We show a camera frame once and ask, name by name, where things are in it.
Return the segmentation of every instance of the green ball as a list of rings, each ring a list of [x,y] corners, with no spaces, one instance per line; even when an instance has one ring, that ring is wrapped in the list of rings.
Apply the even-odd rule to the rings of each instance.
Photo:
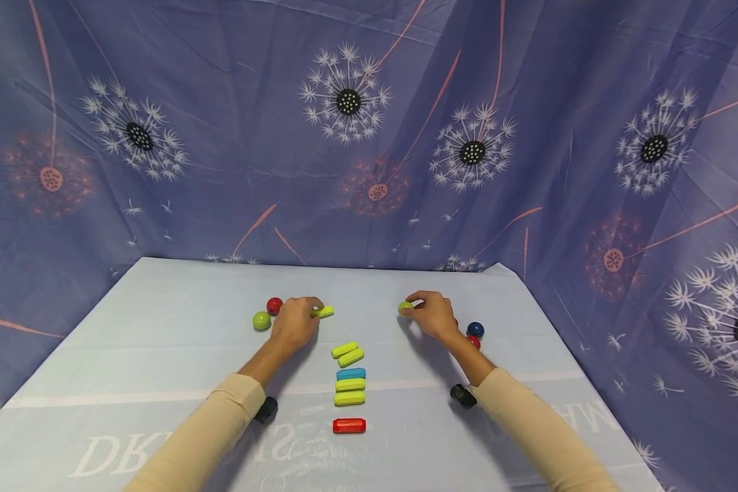
[[[251,324],[254,325],[255,330],[265,331],[271,327],[271,315],[265,311],[257,312],[251,318]]]
[[[413,309],[413,303],[412,302],[403,302],[399,305],[399,307],[396,309],[397,312],[399,312],[400,316],[402,314],[402,310],[412,310]]]

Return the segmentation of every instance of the beige sleeve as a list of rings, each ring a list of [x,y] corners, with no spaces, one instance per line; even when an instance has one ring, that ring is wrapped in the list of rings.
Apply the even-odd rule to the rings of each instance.
[[[552,491],[618,490],[606,468],[566,421],[503,369],[494,369],[471,392],[519,444]]]
[[[124,492],[197,492],[265,402],[254,379],[230,374],[151,456]]]

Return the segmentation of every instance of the red block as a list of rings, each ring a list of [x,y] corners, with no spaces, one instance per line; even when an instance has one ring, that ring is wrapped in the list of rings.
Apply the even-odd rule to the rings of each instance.
[[[282,308],[283,304],[284,301],[279,299],[279,297],[271,297],[265,305],[265,310],[268,311],[270,315],[276,316],[279,314],[279,310]]]
[[[471,343],[472,343],[472,344],[473,344],[474,346],[476,346],[476,348],[477,348],[477,349],[479,349],[479,351],[481,351],[481,340],[479,340],[478,338],[476,338],[476,337],[474,337],[474,336],[471,336],[471,335],[468,335],[468,336],[467,336],[467,339],[468,339],[468,340],[469,340],[469,342],[471,342]]]
[[[364,419],[336,419],[333,421],[334,434],[361,434],[367,430]]]

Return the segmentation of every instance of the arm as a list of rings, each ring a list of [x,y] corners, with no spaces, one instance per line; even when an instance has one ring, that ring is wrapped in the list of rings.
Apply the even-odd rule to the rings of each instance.
[[[424,301],[402,314],[451,352],[471,383],[478,404],[519,444],[552,490],[618,490],[601,462],[560,415],[525,385],[496,368],[459,333],[450,300],[426,291],[407,300]]]
[[[224,452],[240,438],[265,401],[265,385],[285,361],[305,345],[319,326],[312,319],[316,297],[288,299],[269,341],[238,374],[229,374],[148,460],[126,492],[197,492]]]

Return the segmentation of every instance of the blue curtain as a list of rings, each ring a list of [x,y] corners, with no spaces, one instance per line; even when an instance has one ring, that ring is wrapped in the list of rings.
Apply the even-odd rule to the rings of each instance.
[[[738,0],[0,0],[0,405],[141,256],[502,262],[738,491]]]

